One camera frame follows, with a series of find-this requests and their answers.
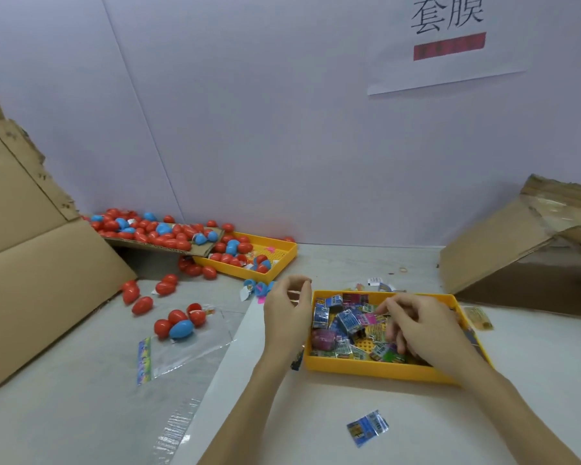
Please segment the yellow plastic tray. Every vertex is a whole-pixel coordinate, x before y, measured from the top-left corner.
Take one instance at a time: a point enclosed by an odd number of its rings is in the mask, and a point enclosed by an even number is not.
[[[368,301],[370,304],[379,305],[387,297],[391,297],[392,294],[388,292],[347,292],[341,290],[317,290],[314,292],[312,298],[312,311],[314,311],[314,305],[316,299],[323,299],[331,297],[332,295],[342,294],[342,293],[352,293],[352,294],[362,294],[368,296]],[[463,311],[461,310],[456,297],[454,295],[444,295],[444,294],[419,294],[428,295],[430,297],[435,297],[437,300],[448,305],[450,308],[454,308],[460,315],[462,325],[465,329],[469,329],[469,323],[467,322]],[[491,360],[489,359],[484,347],[480,344],[480,349],[484,353],[487,362],[493,367]],[[372,350],[372,341],[369,339],[363,340],[356,344],[357,347],[363,349],[370,353]],[[328,357],[316,357],[311,356],[310,351],[312,351],[311,345],[311,334],[308,336],[308,341],[305,344],[305,350],[303,352],[303,363],[305,367],[309,370],[316,370],[321,372],[333,372],[338,374],[350,374],[350,375],[364,375],[369,377],[382,377],[388,379],[397,380],[412,380],[418,382],[434,382],[434,383],[445,383],[457,385],[457,383],[449,378],[447,375],[442,374],[434,367],[427,367],[421,365],[412,364],[396,364],[389,362],[376,362],[376,361],[359,361],[352,359],[336,359]]]
[[[247,233],[233,232],[233,235],[240,237],[246,236],[250,239],[250,243],[254,246],[251,253],[247,254],[248,260],[255,258],[259,254],[264,254],[271,262],[271,269],[268,273],[263,274],[250,269],[244,269],[232,264],[222,263],[221,261],[214,261],[209,258],[194,256],[194,261],[202,266],[213,266],[218,272],[228,274],[241,279],[254,279],[256,282],[264,282],[269,284],[273,281],[279,273],[282,272],[286,266],[297,256],[297,244],[276,240],[275,238],[260,237],[257,235],[250,235]]]

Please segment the red stripe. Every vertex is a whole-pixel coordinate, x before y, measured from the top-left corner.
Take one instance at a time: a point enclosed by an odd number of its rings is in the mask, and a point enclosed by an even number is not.
[[[423,60],[443,55],[480,50],[486,43],[486,33],[472,34],[470,36],[445,39],[443,41],[420,44],[413,47],[413,60]]]

